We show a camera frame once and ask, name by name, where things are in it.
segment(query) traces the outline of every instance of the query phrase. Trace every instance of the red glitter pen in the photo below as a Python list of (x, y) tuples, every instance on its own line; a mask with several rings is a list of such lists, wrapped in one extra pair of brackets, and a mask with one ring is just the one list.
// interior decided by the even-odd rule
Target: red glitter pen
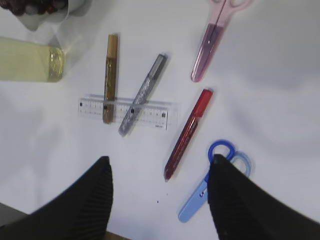
[(174, 174), (177, 166), (193, 136), (195, 133), (199, 120), (204, 115), (204, 112), (210, 102), (210, 99), (214, 92), (210, 89), (204, 89), (196, 102), (186, 124), (182, 130), (182, 133), (176, 142), (171, 156), (164, 168), (164, 180), (167, 182)]

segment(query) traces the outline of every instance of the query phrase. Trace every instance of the pen cap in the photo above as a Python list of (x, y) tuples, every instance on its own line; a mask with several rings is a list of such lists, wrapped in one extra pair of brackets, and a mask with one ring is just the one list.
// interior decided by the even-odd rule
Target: pen cap
[(107, 58), (116, 59), (118, 56), (118, 35), (110, 34), (108, 38)]
[(161, 71), (165, 67), (167, 59), (168, 57), (166, 55), (159, 54), (148, 74), (148, 77), (153, 80), (157, 80)]
[(204, 115), (205, 110), (206, 110), (213, 94), (214, 94), (214, 92), (212, 90), (203, 89), (198, 101), (196, 102), (196, 104), (192, 110), (192, 114), (195, 117), (201, 118)]

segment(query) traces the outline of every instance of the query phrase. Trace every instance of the pen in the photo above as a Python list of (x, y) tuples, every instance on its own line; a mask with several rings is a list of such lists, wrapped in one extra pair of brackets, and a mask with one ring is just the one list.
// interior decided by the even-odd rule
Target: pen
[(146, 103), (147, 98), (151, 93), (152, 89), (154, 88), (160, 73), (165, 67), (167, 59), (168, 57), (166, 55), (159, 54), (157, 59), (155, 60), (139, 92), (137, 93), (130, 108), (125, 114), (124, 119), (122, 120), (121, 126), (118, 130), (121, 136), (124, 137), (133, 126), (135, 120), (137, 119), (141, 111), (141, 105)]
[(195, 133), (199, 120), (204, 115), (204, 112), (210, 102), (210, 99), (213, 95), (213, 91), (210, 89), (204, 89), (196, 102), (186, 124), (182, 130), (182, 133), (176, 142), (174, 149), (169, 157), (168, 162), (164, 168), (164, 180), (167, 182), (175, 170), (178, 167), (178, 164), (193, 136)]
[[(105, 61), (105, 82), (104, 100), (114, 101), (116, 95), (118, 61), (118, 36), (115, 34), (108, 37), (108, 48)], [(111, 124), (114, 118), (114, 105), (106, 104), (103, 106), (102, 119), (105, 124)]]

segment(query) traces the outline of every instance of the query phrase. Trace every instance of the floor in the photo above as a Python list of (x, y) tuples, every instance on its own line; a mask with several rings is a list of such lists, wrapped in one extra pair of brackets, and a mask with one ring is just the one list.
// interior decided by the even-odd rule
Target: floor
[(129, 239), (107, 232), (105, 234), (104, 240), (129, 240)]

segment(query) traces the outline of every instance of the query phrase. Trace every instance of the clear plastic ruler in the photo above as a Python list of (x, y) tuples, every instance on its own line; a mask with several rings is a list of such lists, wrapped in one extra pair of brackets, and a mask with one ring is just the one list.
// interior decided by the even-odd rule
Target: clear plastic ruler
[[(113, 123), (121, 124), (127, 111), (132, 105), (133, 99), (116, 98), (114, 101), (105, 101), (104, 96), (88, 95), (78, 102), (78, 114), (80, 117), (101, 120), (106, 105), (114, 105)], [(135, 105), (140, 108), (139, 117), (135, 125), (167, 130), (178, 121), (178, 105), (171, 102), (147, 101), (146, 104)]]

